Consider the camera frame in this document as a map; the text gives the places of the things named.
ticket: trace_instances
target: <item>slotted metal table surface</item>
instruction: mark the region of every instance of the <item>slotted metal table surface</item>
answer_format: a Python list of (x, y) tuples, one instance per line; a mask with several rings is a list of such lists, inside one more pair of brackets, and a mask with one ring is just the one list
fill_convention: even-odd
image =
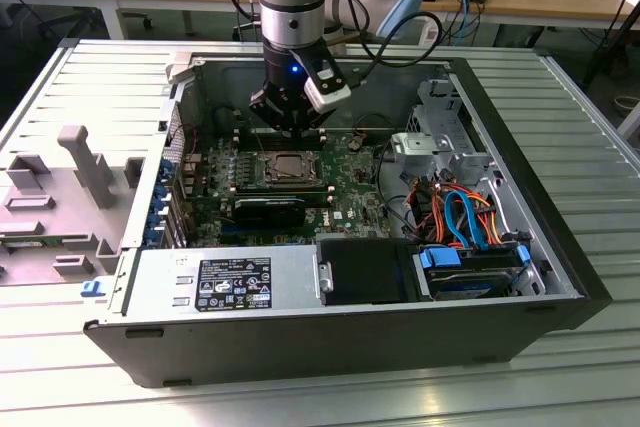
[[(55, 134), (71, 119), (88, 123), (89, 145), (111, 163), (144, 155), (168, 98), (171, 53), (228, 45), (82, 41), (59, 49), (0, 134), (0, 168), (18, 152), (68, 162)], [(104, 301), (84, 303), (79, 284), (4, 287), (0, 424), (638, 425), (635, 152), (549, 58), (492, 48), (434, 55), (469, 61), (613, 295), (611, 306), (577, 331), (543, 337), (508, 364), (153, 390), (133, 384), (83, 336), (83, 320)]]

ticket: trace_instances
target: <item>silver robot arm segment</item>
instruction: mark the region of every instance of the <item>silver robot arm segment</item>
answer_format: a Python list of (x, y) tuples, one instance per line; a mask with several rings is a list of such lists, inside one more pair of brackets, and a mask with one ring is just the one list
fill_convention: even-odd
[[(386, 36), (421, 1), (363, 0), (372, 20), (369, 32)], [(267, 79), (252, 97), (251, 108), (276, 130), (296, 136), (321, 125), (351, 95), (322, 36), (325, 22), (353, 28), (353, 17), (347, 0), (260, 3)]]

